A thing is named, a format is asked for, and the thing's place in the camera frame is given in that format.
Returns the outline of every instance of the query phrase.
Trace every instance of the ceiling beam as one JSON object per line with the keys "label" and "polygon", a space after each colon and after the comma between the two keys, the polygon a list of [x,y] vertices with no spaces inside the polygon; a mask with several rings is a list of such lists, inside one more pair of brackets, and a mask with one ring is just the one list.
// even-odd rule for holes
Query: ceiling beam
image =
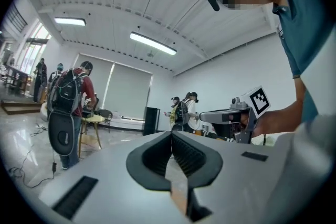
{"label": "ceiling beam", "polygon": [[[243,44],[246,44],[248,42],[252,42],[253,40],[256,40],[258,38],[273,34],[274,31],[270,29],[269,27],[264,28],[262,31],[254,30],[250,31],[249,33],[246,33],[244,35],[239,36],[238,38],[234,38],[232,40],[229,40],[228,42],[225,42],[226,44],[223,46],[219,46],[217,49],[214,49],[209,53],[210,58],[214,58],[220,54],[223,54],[229,50],[232,50],[236,47],[239,47]],[[174,76],[177,76],[178,74],[181,74],[197,65],[200,65],[201,63],[205,62],[206,60],[193,60],[192,62],[189,62],[181,69],[174,72]]]}
{"label": "ceiling beam", "polygon": [[189,38],[182,37],[181,33],[175,33],[173,30],[168,29],[167,26],[163,24],[158,24],[153,18],[146,18],[142,14],[137,15],[130,9],[123,8],[112,8],[108,6],[101,5],[92,5],[92,4],[59,4],[59,5],[50,5],[50,6],[41,6],[38,10],[40,15],[49,13],[50,11],[55,12],[64,12],[64,11],[80,11],[80,12],[95,12],[96,14],[110,14],[111,18],[117,19],[119,21],[130,21],[137,23],[138,25],[147,27],[153,30],[156,33],[160,33],[166,38],[169,38],[175,41],[177,44],[184,46],[184,48],[194,55],[197,55],[201,59],[207,60],[208,57],[206,53],[199,47],[196,46],[196,43],[189,42]]}
{"label": "ceiling beam", "polygon": [[38,11],[43,7],[42,3],[41,3],[41,0],[28,0],[28,1],[31,3],[32,7],[35,9],[39,21],[47,29],[47,31],[49,32],[49,34],[51,34],[51,36],[53,38],[55,38],[56,41],[60,45],[62,45],[64,43],[63,37],[60,34],[60,32],[57,30],[55,24],[50,19],[49,15],[47,13],[38,13]]}

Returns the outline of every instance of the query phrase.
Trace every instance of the backpack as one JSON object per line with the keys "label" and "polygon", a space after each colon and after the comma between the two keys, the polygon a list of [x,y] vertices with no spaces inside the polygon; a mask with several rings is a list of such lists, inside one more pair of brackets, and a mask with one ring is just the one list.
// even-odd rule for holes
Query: backpack
{"label": "backpack", "polygon": [[72,115],[81,102],[82,79],[87,76],[85,73],[75,74],[73,69],[69,69],[67,73],[63,74],[57,81],[57,85],[51,89],[51,94],[48,97],[50,112]]}
{"label": "backpack", "polygon": [[39,74],[41,76],[41,85],[45,88],[48,84],[47,66],[45,64],[40,67]]}
{"label": "backpack", "polygon": [[179,102],[178,107],[176,109],[176,123],[184,125],[189,121],[188,107],[182,101]]}

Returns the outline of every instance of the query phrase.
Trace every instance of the red shirt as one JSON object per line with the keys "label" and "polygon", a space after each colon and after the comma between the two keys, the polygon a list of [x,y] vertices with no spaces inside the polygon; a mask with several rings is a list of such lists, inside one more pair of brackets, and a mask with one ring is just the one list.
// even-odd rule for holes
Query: red shirt
{"label": "red shirt", "polygon": [[[75,74],[80,74],[80,73],[83,72],[83,70],[81,70],[80,68],[77,67],[77,68],[74,68],[73,72]],[[92,81],[87,76],[83,77],[81,80],[82,80],[82,87],[81,87],[81,93],[82,93],[82,95],[83,95],[83,93],[86,93],[87,98],[91,98],[91,102],[93,102],[93,104],[95,104],[96,97],[94,95],[95,91],[93,89]],[[78,116],[78,117],[82,117],[82,112],[83,112],[82,104],[81,104],[81,102],[79,102],[78,107],[74,111],[74,115]]]}

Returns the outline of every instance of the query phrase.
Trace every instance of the teal shirt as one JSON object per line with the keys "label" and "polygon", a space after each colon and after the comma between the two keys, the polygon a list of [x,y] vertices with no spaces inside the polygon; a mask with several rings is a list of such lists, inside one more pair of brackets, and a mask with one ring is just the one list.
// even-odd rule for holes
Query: teal shirt
{"label": "teal shirt", "polygon": [[[281,43],[288,57],[293,78],[298,78],[318,54],[334,21],[328,14],[323,0],[287,0],[289,6],[274,4],[273,13],[280,18]],[[302,122],[311,121],[318,114],[306,90]]]}

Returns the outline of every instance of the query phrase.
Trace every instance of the robotic arm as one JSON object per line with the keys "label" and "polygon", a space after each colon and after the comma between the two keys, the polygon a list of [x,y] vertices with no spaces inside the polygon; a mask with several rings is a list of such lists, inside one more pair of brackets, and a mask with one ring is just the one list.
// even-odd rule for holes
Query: robotic arm
{"label": "robotic arm", "polygon": [[[203,112],[201,121],[213,125],[217,135],[233,138],[237,143],[250,144],[252,133],[258,119],[270,108],[270,103],[262,86],[256,87],[241,97],[232,99],[229,109]],[[246,127],[242,127],[240,118],[248,115]]]}

